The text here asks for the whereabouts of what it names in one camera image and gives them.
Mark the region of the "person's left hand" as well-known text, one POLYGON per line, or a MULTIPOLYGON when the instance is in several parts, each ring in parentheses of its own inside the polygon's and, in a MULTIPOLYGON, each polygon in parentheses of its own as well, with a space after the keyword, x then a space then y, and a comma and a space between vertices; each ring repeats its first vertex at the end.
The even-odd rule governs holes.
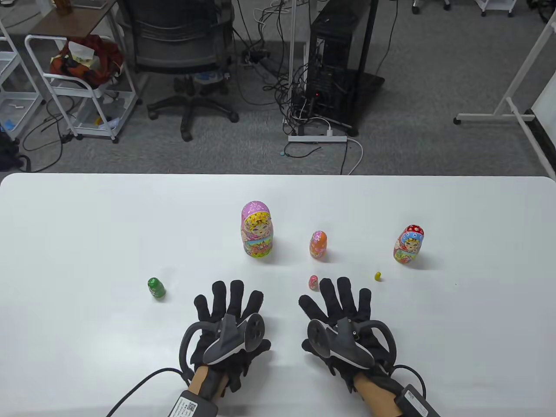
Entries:
MULTIPOLYGON (((213 304, 211 310, 208 308, 205 295, 197 295, 193 300, 199 321, 218 322, 228 313, 235 317, 237 324, 240 324, 249 315, 259 313, 264 301, 264 294, 254 290, 248 298, 248 303, 243 308, 244 283, 242 280, 233 280, 230 286, 226 286, 223 281, 216 281, 212 284, 212 293, 213 304)), ((232 391, 237 391, 242 385, 241 377, 246 376, 254 358, 270 349, 271 341, 263 339, 254 351, 248 353, 244 349, 240 349, 238 353, 232 354, 229 358, 211 367, 228 375, 228 385, 232 391)))

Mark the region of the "person's right hand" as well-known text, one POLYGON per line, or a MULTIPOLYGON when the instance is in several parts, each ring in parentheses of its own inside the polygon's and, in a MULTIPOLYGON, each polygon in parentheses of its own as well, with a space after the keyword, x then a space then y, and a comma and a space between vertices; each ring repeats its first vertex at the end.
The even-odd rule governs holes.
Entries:
MULTIPOLYGON (((298 305, 310 320, 318 319, 324 324, 334 327, 342 318, 348 318, 352 322, 364 322, 370 320, 371 296, 368 288, 359 291, 359 304, 354 302, 351 282, 347 277, 339 277, 334 285, 332 280, 324 278, 320 282, 320 291, 325 302, 326 312, 318 307, 316 302, 308 295, 300 296, 298 305)), ((363 346, 373 355, 375 359, 374 367, 369 370, 360 369, 346 363, 337 357, 324 358, 314 350, 308 339, 302 342, 302 349, 321 359, 332 375, 339 372, 344 379, 349 391, 355 389, 354 379, 358 373, 372 381, 378 387, 386 391, 394 392, 396 382, 391 379, 388 371, 393 367, 396 356, 386 349, 374 335, 373 330, 359 332, 356 342, 363 346)))

